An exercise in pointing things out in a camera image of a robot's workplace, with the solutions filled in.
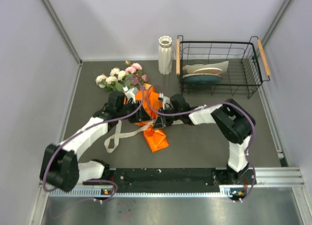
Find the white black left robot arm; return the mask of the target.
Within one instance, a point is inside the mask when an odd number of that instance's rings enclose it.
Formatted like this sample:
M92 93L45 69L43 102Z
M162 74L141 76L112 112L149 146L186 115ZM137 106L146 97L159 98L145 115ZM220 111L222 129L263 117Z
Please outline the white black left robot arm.
M111 93L104 107L95 112L76 133L59 144L48 145L39 175L43 186L50 184L54 188L70 192L83 182L95 181L102 185L108 183L111 175L106 163L100 160L79 163L79 159L112 128L115 129L112 139L115 146L119 145L122 120L136 123L142 117L143 99L138 100L137 94L143 95L144 91L132 88L125 93Z

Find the white printed ribbon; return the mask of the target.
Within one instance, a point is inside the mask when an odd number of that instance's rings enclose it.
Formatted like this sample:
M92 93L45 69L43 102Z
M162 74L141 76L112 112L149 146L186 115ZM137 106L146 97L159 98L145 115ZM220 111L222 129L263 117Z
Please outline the white printed ribbon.
M139 129L133 132L121 133L122 122L119 121L116 125L115 133L104 141L104 147L108 153L112 153L118 147L120 139L133 137L140 132L143 133L144 139L152 153L169 147L166 133L161 129L154 129L153 124L154 120L136 123L136 125L140 126Z

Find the orange wrapping paper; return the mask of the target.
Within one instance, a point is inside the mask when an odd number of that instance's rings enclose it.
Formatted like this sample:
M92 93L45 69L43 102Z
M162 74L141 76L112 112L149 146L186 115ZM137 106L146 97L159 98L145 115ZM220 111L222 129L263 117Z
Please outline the orange wrapping paper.
M145 83L143 85L143 88L145 90L143 108L152 120L136 123L140 126L140 128L136 131L125 133L125 137L130 138L142 132L145 141L147 142L151 151L156 152L158 150L168 147L169 143L165 132L161 129L154 129L152 125L152 121L156 121L156 119L158 118L158 114L156 113L156 111L160 108L163 108L163 105L158 100L159 93L157 93L153 87L150 89L151 86L152 85L148 83Z

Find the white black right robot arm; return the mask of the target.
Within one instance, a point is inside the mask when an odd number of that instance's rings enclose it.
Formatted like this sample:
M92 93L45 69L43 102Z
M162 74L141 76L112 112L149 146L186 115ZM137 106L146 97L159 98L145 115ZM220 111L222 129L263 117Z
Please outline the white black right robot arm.
M216 124L229 141L229 181L239 184L245 179L245 172L249 168L247 149L254 132L255 120L236 101L228 99L222 104L192 108L180 94L171 98L160 94L158 100L162 107L157 110L155 129L171 126L176 121L190 126Z

